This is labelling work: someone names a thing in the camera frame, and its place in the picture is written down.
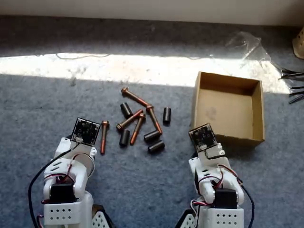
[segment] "perforated white panel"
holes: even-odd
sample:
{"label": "perforated white panel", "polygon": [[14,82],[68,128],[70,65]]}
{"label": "perforated white panel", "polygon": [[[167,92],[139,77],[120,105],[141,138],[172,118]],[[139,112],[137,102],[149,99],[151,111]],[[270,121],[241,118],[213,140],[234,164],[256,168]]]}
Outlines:
{"label": "perforated white panel", "polygon": [[80,223],[80,219],[80,202],[44,205],[45,225]]}
{"label": "perforated white panel", "polygon": [[209,208],[204,225],[206,228],[243,228],[244,210]]}
{"label": "perforated white panel", "polygon": [[187,215],[180,228],[195,228],[196,219],[193,215]]}
{"label": "perforated white panel", "polygon": [[93,217],[92,228],[110,228],[102,212],[98,211]]}

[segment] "black cylinder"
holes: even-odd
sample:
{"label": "black cylinder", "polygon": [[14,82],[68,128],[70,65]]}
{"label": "black cylinder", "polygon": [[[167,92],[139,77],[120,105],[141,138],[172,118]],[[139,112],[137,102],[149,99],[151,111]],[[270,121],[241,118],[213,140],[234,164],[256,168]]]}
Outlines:
{"label": "black cylinder", "polygon": [[122,113],[126,119],[133,115],[129,105],[126,102],[120,105],[120,109],[122,110]]}
{"label": "black cylinder", "polygon": [[150,133],[147,133],[143,136],[143,140],[146,142],[146,143],[149,143],[149,142],[152,142],[153,140],[155,139],[158,139],[160,137],[161,133],[159,131],[154,131],[154,132],[150,132]]}
{"label": "black cylinder", "polygon": [[121,147],[127,146],[128,142],[129,142],[129,138],[130,138],[130,131],[123,129],[121,136],[120,136],[119,145]]}
{"label": "black cylinder", "polygon": [[165,107],[163,109],[162,123],[164,125],[170,125],[171,122],[171,109],[169,107]]}
{"label": "black cylinder", "polygon": [[157,152],[161,151],[164,148],[165,148],[165,144],[163,143],[162,140],[159,140],[157,143],[149,146],[148,147],[148,151],[150,153],[157,153]]}

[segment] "plastic bag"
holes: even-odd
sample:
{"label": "plastic bag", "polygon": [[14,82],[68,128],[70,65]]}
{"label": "plastic bag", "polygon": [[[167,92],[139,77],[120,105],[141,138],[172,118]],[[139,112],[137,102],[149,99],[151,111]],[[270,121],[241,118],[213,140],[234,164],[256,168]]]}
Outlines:
{"label": "plastic bag", "polygon": [[262,47],[261,38],[247,32],[231,35],[210,57],[227,75],[255,79],[261,79],[266,73],[264,62],[271,61]]}

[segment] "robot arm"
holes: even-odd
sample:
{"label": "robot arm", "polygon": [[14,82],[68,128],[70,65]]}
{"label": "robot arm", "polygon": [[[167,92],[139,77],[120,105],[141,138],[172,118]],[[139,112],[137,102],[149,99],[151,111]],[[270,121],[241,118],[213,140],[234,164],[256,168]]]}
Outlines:
{"label": "robot arm", "polygon": [[93,197],[86,191],[88,178],[95,169],[97,150],[94,143],[99,128],[98,123],[78,118],[72,135],[61,139],[54,159],[31,182],[29,192],[45,169],[44,199],[41,202],[44,214],[38,215],[37,221],[33,219],[36,228],[114,227],[104,208],[93,205]]}
{"label": "robot arm", "polygon": [[189,165],[200,197],[191,200],[192,210],[185,211],[176,228],[244,228],[242,181],[231,169],[210,124],[189,131],[189,136],[198,155]]}

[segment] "bolt head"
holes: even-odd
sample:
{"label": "bolt head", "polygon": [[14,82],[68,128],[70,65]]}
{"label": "bolt head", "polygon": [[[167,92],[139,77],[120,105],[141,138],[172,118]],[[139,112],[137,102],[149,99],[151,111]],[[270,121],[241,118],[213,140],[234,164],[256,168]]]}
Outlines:
{"label": "bolt head", "polygon": [[145,113],[140,113],[138,115],[138,117],[141,118],[141,119],[143,119],[143,120],[145,120],[146,119],[146,114]]}
{"label": "bolt head", "polygon": [[118,123],[118,124],[116,125],[116,129],[120,131],[120,130],[123,129],[123,127]]}
{"label": "bolt head", "polygon": [[107,128],[110,126],[110,122],[108,121],[108,120],[103,120],[102,122],[101,122],[101,125],[102,126],[106,126]]}
{"label": "bolt head", "polygon": [[122,95],[124,95],[125,94],[125,92],[128,90],[128,87],[124,87],[124,88],[122,88],[122,90],[121,90],[121,92],[122,92]]}
{"label": "bolt head", "polygon": [[152,105],[148,105],[147,107],[146,107],[146,111],[149,111],[150,109],[153,109],[154,107],[152,106]]}

